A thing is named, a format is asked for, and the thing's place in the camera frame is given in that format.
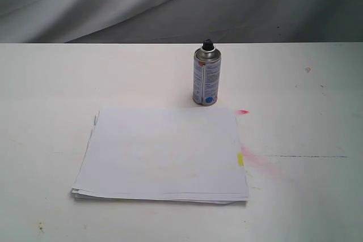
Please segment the silver spray paint can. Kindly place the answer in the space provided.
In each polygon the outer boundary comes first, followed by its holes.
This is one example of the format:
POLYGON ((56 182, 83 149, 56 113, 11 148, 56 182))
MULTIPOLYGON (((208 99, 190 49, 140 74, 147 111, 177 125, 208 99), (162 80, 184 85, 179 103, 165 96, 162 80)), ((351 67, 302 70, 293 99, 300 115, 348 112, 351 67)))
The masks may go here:
POLYGON ((221 70, 221 52, 208 39, 193 56, 193 101, 202 106, 216 103, 221 70))

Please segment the white paper stack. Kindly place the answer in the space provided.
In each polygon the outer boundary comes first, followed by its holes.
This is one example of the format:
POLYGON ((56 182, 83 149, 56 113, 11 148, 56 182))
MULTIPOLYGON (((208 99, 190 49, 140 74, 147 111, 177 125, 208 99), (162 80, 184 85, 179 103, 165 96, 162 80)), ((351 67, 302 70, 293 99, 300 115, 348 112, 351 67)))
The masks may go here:
POLYGON ((72 192, 106 199, 246 201, 236 115, 220 107, 103 109, 72 192))

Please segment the grey backdrop cloth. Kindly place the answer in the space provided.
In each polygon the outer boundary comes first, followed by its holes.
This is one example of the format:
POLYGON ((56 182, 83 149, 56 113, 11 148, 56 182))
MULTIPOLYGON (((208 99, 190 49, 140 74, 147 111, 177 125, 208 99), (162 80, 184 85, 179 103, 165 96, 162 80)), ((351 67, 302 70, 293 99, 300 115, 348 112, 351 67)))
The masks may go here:
POLYGON ((1 0, 3 43, 362 40, 362 0, 1 0))

